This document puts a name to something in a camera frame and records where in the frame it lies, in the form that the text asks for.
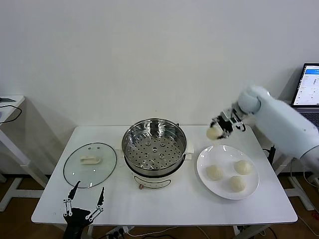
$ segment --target steamed bun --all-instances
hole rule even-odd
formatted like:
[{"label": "steamed bun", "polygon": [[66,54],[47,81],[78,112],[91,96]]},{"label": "steamed bun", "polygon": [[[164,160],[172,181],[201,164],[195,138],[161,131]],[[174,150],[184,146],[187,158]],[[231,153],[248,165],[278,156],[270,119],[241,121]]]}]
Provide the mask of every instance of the steamed bun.
[{"label": "steamed bun", "polygon": [[240,176],[232,176],[229,180],[231,189],[238,193],[243,191],[246,188],[246,183]]},{"label": "steamed bun", "polygon": [[206,168],[207,175],[211,180],[217,181],[223,178],[223,169],[216,166],[212,165]]},{"label": "steamed bun", "polygon": [[210,140],[217,140],[220,136],[222,136],[223,130],[221,127],[217,124],[215,124],[213,127],[208,128],[206,131],[206,136]]},{"label": "steamed bun", "polygon": [[241,175],[248,175],[252,171],[252,166],[248,161],[240,160],[235,163],[235,170]]}]

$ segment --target floor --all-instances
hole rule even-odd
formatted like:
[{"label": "floor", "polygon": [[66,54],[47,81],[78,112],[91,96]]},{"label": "floor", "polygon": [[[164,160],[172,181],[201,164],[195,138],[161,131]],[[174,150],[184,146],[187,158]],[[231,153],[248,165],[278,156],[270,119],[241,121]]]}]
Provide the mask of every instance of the floor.
[{"label": "floor", "polygon": [[[313,204],[319,208],[319,193],[316,188],[307,184],[303,177],[297,177],[300,184],[307,192]],[[280,182],[284,188],[291,188],[287,177],[279,177]],[[0,183],[0,198],[2,198],[9,188],[12,178],[8,178],[6,183]],[[41,189],[33,179],[25,178],[20,189]],[[290,198],[297,214],[301,216],[315,232],[319,234],[319,221],[313,216],[313,212],[308,212],[304,209],[299,198]],[[63,231],[52,225],[39,225],[31,222],[31,215],[36,207],[38,199],[20,199],[14,198],[9,203],[6,211],[0,213],[0,232],[1,239],[59,239],[63,237]],[[277,235],[278,239],[311,239],[316,238],[309,229],[298,220],[294,224],[273,225],[271,228]],[[93,230],[93,237],[102,237],[108,232],[111,227],[95,227]],[[134,228],[131,231],[133,235],[139,235],[147,232],[160,231],[165,228]],[[211,239],[230,239],[234,236],[232,227],[202,227]],[[180,227],[172,229],[163,234],[169,234],[176,239],[205,239],[203,233],[196,227]],[[255,236],[255,239],[275,239],[272,232],[267,229],[266,236]]]}]

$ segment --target white wall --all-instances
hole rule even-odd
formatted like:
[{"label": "white wall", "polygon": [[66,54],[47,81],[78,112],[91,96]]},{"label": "white wall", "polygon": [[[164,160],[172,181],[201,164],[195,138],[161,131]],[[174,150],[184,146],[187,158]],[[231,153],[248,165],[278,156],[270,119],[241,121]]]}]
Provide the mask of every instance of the white wall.
[{"label": "white wall", "polygon": [[25,95],[63,145],[76,125],[208,124],[248,85],[278,97],[304,62],[319,61],[318,9],[317,0],[4,0],[0,94]]}]

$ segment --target power strip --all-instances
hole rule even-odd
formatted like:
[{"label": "power strip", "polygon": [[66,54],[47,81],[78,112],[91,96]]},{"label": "power strip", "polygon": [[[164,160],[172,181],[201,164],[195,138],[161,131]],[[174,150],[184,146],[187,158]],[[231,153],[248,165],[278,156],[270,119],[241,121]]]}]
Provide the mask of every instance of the power strip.
[{"label": "power strip", "polygon": [[114,232],[118,232],[121,228],[123,228],[124,233],[128,233],[130,230],[134,228],[134,226],[128,226],[128,227],[123,227],[123,226],[117,226],[116,228],[110,230],[109,232],[106,233],[106,235],[113,234]]}]

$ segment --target white table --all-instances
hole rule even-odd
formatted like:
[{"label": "white table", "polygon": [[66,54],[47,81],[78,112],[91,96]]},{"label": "white table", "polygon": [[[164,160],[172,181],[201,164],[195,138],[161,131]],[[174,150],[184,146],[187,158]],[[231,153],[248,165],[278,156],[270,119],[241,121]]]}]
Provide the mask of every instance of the white table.
[{"label": "white table", "polygon": [[[77,148],[92,142],[103,142],[118,148],[128,126],[80,126],[75,128],[54,172],[32,215],[34,223],[65,224],[65,199],[72,187],[63,177],[63,166]],[[122,156],[114,172],[102,184],[90,189],[78,189],[73,207],[95,209],[102,186],[104,212],[93,225],[132,226],[208,226],[260,225],[240,235],[247,238],[269,224],[292,223],[297,215],[276,174],[270,166],[250,127],[246,132],[234,132],[221,143],[233,146],[254,161],[259,172],[257,191],[244,200],[227,200],[210,192],[196,173],[200,152],[212,142],[206,138],[207,126],[181,126],[187,139],[194,145],[194,158],[185,161],[176,172],[171,185],[159,190],[140,190],[133,180]]]},{"label": "white table", "polygon": [[[2,102],[0,106],[12,105],[19,107],[24,101],[24,96],[0,96],[1,98],[10,98],[15,102]],[[14,107],[0,108],[1,117],[0,122],[8,120],[11,114],[16,109]],[[0,141],[15,155],[14,160],[23,168],[29,175],[32,176],[41,186],[45,187],[48,182],[47,177],[40,169],[32,163],[32,161],[10,140],[10,138],[0,130]],[[5,182],[6,179],[0,174],[0,182]],[[16,178],[7,193],[0,202],[0,212],[3,212],[12,197],[22,198],[39,198],[42,194],[42,190],[17,190],[22,178]]]}]

